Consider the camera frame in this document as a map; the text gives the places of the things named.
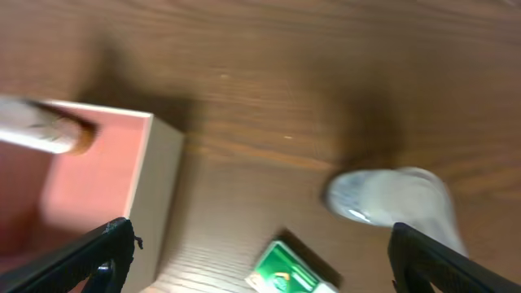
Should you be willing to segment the green soap box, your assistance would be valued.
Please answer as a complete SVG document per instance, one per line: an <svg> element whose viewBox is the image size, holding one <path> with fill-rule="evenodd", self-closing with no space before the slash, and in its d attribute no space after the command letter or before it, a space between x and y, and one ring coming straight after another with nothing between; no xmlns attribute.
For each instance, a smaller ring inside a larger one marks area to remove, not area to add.
<svg viewBox="0 0 521 293"><path fill-rule="evenodd" d="M271 242L245 277L258 293L338 293L281 240Z"/></svg>

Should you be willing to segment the clear pump soap bottle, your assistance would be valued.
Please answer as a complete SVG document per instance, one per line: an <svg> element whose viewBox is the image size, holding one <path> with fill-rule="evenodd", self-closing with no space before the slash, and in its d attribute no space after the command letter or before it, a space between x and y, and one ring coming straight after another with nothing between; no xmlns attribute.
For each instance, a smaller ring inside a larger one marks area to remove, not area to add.
<svg viewBox="0 0 521 293"><path fill-rule="evenodd" d="M323 201L331 212L351 221L384 227L402 222L468 255L450 194L445 184L425 169L342 173L329 183Z"/></svg>

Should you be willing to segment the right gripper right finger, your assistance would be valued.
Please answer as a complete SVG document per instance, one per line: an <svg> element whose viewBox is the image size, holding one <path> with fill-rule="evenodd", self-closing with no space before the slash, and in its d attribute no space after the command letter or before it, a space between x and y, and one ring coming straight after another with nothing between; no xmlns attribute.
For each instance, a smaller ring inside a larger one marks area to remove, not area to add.
<svg viewBox="0 0 521 293"><path fill-rule="evenodd" d="M387 248L397 293L520 293L520 285L398 222Z"/></svg>

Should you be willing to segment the white box pink interior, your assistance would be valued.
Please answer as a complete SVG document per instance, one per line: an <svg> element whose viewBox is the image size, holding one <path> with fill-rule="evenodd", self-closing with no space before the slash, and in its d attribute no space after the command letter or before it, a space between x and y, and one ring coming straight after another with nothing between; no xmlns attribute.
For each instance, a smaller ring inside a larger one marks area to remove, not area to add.
<svg viewBox="0 0 521 293"><path fill-rule="evenodd" d="M94 122L94 143L79 155L1 145L1 269L25 265L117 217L131 220L143 248L124 291L156 278L184 143L148 112L61 102Z"/></svg>

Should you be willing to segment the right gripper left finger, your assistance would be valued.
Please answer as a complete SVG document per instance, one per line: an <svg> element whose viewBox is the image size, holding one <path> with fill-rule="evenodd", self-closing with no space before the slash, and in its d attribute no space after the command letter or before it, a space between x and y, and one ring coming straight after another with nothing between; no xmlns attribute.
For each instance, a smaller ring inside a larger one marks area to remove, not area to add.
<svg viewBox="0 0 521 293"><path fill-rule="evenodd" d="M1 275L3 293L121 293L135 248L143 240L131 220L118 217L76 241Z"/></svg>

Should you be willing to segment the white conditioner tube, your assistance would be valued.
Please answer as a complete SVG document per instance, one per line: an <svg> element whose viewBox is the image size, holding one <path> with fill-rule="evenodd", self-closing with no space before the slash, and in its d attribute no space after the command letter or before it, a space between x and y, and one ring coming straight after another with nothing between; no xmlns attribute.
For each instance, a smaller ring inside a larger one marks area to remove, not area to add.
<svg viewBox="0 0 521 293"><path fill-rule="evenodd" d="M2 142L53 154L80 154L96 135L95 123L49 103L1 96Z"/></svg>

